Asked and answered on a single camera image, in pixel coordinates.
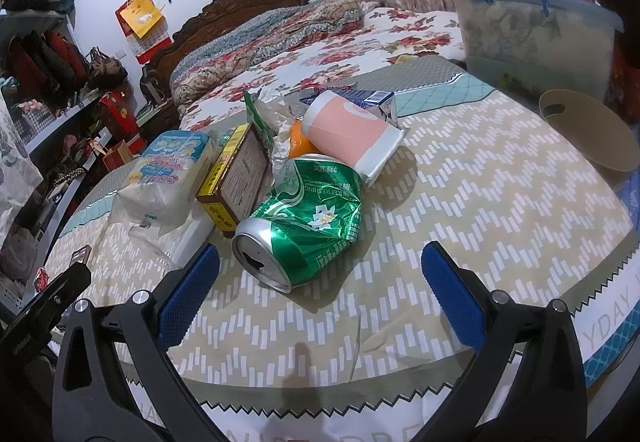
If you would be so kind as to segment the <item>beige trash bin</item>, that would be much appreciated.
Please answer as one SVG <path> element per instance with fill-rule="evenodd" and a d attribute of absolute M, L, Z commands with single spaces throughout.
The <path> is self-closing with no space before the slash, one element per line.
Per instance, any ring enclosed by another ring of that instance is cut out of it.
<path fill-rule="evenodd" d="M 618 191 L 639 167 L 639 144 L 623 119 L 589 95 L 554 89 L 538 101 L 544 120 Z"/>

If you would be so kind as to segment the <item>carved wooden headboard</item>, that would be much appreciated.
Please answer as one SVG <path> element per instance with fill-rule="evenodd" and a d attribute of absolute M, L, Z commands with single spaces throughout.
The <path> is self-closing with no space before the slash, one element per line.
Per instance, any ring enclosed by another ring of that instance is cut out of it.
<path fill-rule="evenodd" d="M 213 0 L 197 16 L 189 18 L 172 35 L 172 43 L 156 52 L 142 67 L 140 89 L 144 95 L 158 94 L 174 106 L 160 122 L 166 129 L 177 129 L 178 105 L 172 102 L 169 78 L 180 61 L 200 46 L 219 38 L 251 18 L 269 10 L 306 6 L 310 0 Z"/>

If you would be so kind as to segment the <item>cluttered shelf unit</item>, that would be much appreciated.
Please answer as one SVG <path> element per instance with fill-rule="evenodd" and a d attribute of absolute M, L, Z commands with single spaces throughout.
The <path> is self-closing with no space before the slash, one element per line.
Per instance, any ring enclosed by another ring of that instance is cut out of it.
<path fill-rule="evenodd" d="M 1 0 L 1 269 L 26 280 L 111 142 L 138 126 L 118 58 L 78 49 L 75 0 Z"/>

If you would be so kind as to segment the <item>green white snack wrapper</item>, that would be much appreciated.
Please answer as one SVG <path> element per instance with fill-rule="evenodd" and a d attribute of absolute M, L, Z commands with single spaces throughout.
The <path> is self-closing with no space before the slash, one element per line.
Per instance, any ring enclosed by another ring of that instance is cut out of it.
<path fill-rule="evenodd" d="M 291 132 L 296 119 L 277 89 L 243 91 L 246 119 L 262 141 L 271 172 L 277 176 L 291 151 Z"/>

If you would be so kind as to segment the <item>pink white paper cup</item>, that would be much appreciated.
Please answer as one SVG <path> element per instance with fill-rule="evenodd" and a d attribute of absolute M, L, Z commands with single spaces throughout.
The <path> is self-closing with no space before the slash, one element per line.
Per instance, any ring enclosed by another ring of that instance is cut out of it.
<path fill-rule="evenodd" d="M 367 186 L 376 181 L 405 134 L 332 90 L 310 104 L 302 133 L 322 154 L 352 167 Z"/>

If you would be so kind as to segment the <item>red yellow wall calendar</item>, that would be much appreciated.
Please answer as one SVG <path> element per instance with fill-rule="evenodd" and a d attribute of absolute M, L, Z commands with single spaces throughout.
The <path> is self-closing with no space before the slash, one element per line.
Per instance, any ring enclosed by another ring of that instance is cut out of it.
<path fill-rule="evenodd" d="M 172 43 L 166 17 L 153 0 L 126 0 L 115 17 L 140 65 Z"/>

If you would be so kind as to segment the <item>blue white milk carton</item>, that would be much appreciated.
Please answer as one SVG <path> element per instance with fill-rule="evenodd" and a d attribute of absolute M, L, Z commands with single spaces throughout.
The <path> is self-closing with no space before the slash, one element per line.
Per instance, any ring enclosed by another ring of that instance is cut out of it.
<path fill-rule="evenodd" d="M 297 119 L 302 119 L 311 103 L 326 91 L 341 95 L 347 101 L 389 122 L 393 126 L 397 124 L 398 116 L 393 91 L 361 90 L 356 89 L 354 86 L 303 89 L 288 103 L 292 115 Z"/>

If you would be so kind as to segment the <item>smartphone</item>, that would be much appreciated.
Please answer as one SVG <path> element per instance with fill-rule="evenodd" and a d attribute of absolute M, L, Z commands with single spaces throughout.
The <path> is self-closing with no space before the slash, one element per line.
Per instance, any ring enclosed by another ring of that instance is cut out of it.
<path fill-rule="evenodd" d="M 76 263 L 83 264 L 84 266 L 88 263 L 91 254 L 91 246 L 85 245 L 76 251 L 73 252 L 70 257 L 70 266 L 73 266 Z"/>

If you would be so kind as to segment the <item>yellow brown medicine box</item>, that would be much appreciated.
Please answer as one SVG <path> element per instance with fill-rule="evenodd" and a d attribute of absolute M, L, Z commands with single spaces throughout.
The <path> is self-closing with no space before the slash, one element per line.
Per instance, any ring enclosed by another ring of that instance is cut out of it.
<path fill-rule="evenodd" d="M 252 124 L 237 126 L 209 169 L 196 199 L 224 236 L 253 212 L 269 160 Z"/>

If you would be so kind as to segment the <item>patterned bed quilt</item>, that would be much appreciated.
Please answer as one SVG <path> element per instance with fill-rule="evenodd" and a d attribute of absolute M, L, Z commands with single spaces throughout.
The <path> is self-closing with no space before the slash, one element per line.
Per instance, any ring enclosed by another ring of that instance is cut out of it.
<path fill-rule="evenodd" d="M 471 358 L 420 270 L 436 240 L 517 302 L 570 308 L 589 380 L 639 327 L 639 241 L 612 188 L 558 132 L 482 84 L 400 117 L 363 192 L 357 243 L 282 295 L 219 233 L 220 274 L 169 355 L 233 441 L 407 441 Z"/>

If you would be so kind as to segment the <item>crushed green drink can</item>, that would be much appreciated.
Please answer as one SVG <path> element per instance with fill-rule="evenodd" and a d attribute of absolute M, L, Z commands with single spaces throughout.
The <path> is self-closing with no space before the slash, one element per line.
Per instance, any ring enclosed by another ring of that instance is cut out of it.
<path fill-rule="evenodd" d="M 262 284 L 288 294 L 356 242 L 361 207 L 361 179 L 352 167 L 320 154 L 290 159 L 236 227 L 233 254 Z"/>

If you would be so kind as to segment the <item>floral bed sheet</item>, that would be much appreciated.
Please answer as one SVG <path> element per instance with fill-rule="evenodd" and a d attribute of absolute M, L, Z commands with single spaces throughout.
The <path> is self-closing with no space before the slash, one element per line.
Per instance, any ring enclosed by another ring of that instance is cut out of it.
<path fill-rule="evenodd" d="M 183 111 L 181 130 L 206 129 L 245 110 L 243 93 L 275 90 L 282 95 L 341 84 L 346 79 L 394 64 L 402 56 L 438 54 L 463 61 L 465 50 L 455 12 L 412 12 L 377 8 L 363 26 L 250 66 L 205 91 Z"/>

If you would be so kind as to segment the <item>blue white tissue pack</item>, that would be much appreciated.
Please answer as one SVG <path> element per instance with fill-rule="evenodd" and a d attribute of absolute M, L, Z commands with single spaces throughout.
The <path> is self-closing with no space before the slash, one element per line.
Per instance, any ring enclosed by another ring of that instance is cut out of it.
<path fill-rule="evenodd" d="M 166 232 L 178 228 L 213 157 L 214 144 L 205 133 L 161 133 L 137 158 L 118 190 L 120 208 L 134 224 L 158 226 Z"/>

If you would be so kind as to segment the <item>folded floral duvet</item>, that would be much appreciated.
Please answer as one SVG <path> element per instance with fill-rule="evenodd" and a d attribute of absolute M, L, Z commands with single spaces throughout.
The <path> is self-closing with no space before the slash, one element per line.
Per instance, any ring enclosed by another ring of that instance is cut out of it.
<path fill-rule="evenodd" d="M 171 97 L 184 114 L 247 69 L 362 25 L 363 12 L 354 0 L 311 0 L 259 14 L 183 58 L 169 77 Z"/>

